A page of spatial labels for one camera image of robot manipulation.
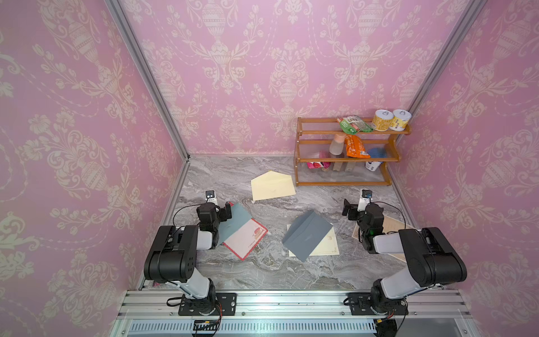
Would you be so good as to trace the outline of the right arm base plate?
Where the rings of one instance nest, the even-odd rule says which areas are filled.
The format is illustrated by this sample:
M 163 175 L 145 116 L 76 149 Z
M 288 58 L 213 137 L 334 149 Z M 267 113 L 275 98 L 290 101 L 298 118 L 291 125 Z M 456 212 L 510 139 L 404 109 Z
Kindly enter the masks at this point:
M 386 299 L 366 292 L 348 293 L 342 303 L 349 307 L 352 316 L 389 317 L 408 314 L 408 305 L 404 299 Z

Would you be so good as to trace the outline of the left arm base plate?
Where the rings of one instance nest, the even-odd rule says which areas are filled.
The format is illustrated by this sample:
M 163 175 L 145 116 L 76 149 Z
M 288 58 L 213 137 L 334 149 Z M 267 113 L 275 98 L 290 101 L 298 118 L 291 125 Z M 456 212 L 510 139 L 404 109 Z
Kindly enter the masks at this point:
M 179 316 L 235 316 L 237 293 L 210 294 L 206 299 L 181 298 Z

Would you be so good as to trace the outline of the cream letter paper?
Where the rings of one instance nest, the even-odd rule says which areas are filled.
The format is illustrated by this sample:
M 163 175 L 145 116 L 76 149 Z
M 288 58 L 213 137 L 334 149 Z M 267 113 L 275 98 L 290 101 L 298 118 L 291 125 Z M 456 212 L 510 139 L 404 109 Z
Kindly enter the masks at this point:
M 291 257 L 303 262 L 313 256 L 334 256 L 340 253 L 333 226 L 306 227 L 296 237 L 288 238 L 284 246 Z

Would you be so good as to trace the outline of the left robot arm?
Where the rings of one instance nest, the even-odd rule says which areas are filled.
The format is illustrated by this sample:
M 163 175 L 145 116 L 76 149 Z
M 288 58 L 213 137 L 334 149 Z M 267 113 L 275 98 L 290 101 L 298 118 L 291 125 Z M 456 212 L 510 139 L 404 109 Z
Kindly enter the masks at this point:
M 166 304 L 178 308 L 179 316 L 234 316 L 236 293 L 218 293 L 214 282 L 196 267 L 197 252 L 215 249 L 219 226 L 232 218 L 231 204 L 197 204 L 199 223 L 160 226 L 144 264 L 144 278 L 170 284 L 182 292 Z

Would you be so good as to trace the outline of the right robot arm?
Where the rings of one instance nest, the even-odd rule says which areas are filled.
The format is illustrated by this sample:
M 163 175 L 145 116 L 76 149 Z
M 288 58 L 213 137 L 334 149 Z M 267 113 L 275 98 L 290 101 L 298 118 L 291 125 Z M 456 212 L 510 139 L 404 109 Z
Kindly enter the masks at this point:
M 352 315 L 378 315 L 386 320 L 408 313 L 407 298 L 431 286 L 464 282 L 467 268 L 437 227 L 422 230 L 383 231 L 383 208 L 369 202 L 364 209 L 343 202 L 342 214 L 359 227 L 359 242 L 371 255 L 403 254 L 406 267 L 389 277 L 376 280 L 369 292 L 346 295 L 343 304 Z

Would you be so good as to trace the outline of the grey envelope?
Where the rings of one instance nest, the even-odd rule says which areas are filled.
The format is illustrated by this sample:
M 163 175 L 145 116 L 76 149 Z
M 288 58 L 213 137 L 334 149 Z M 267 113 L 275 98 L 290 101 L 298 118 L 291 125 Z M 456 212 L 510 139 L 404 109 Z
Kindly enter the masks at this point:
M 321 217 L 316 211 L 309 210 L 293 221 L 282 240 L 282 244 L 296 258 L 306 262 L 307 258 L 332 228 L 333 225 L 325 218 Z

